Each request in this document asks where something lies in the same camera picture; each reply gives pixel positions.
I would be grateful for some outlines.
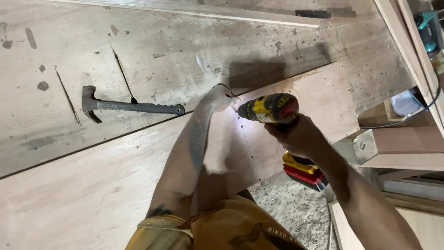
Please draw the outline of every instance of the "hammer handle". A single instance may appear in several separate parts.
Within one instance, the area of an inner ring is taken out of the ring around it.
[[[185,113],[185,108],[180,105],[167,106],[158,105],[152,103],[127,103],[118,101],[98,101],[97,109],[110,109],[110,110],[128,110],[128,111],[139,111],[145,113],[162,113],[162,114],[174,114],[183,115]]]

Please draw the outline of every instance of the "tattoo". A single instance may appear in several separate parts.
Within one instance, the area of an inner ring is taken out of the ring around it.
[[[156,209],[154,209],[154,211],[153,211],[153,213],[151,213],[151,215],[147,214],[147,218],[156,217],[156,216],[164,215],[164,214],[172,215],[173,213],[169,209],[165,208],[165,204],[160,204]]]
[[[192,117],[190,124],[190,133],[188,134],[188,148],[193,162],[194,169],[197,173],[200,173],[203,164],[203,155],[205,152],[205,140],[206,134],[208,132],[208,121],[203,123],[199,122],[199,118],[196,116]]]

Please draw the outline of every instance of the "person's hand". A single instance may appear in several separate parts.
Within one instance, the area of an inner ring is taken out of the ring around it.
[[[230,105],[234,105],[241,101],[239,97],[231,97],[229,88],[222,84],[214,86],[202,99],[200,104],[210,105],[215,112],[224,111]]]
[[[265,124],[265,129],[294,156],[315,161],[326,149],[331,148],[310,117],[303,114],[299,114],[299,121],[288,131],[280,132],[276,125],[270,123]]]

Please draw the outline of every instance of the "person's arm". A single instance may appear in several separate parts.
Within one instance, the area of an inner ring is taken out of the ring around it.
[[[147,218],[172,214],[189,222],[191,199],[202,168],[211,115],[238,100],[229,95],[228,88],[217,85],[197,105],[166,161]]]
[[[274,125],[266,124],[265,128],[290,153],[309,158],[322,170],[366,250],[422,249],[404,218],[330,146],[308,117],[301,115],[285,133]]]

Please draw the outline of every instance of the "forearm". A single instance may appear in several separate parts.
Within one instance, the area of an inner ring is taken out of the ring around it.
[[[334,190],[350,227],[364,248],[421,249],[407,222],[384,196],[330,146],[314,162]]]
[[[201,101],[178,137],[151,200],[147,217],[161,210],[188,220],[203,163],[205,141],[214,107]]]

